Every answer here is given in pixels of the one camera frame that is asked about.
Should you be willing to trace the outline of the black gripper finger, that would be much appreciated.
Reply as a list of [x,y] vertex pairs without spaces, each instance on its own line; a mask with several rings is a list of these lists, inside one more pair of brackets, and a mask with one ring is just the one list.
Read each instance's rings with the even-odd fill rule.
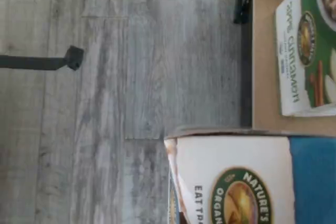
[[64,57],[21,57],[1,55],[1,68],[56,71],[62,67],[78,70],[83,62],[84,50],[70,46]]

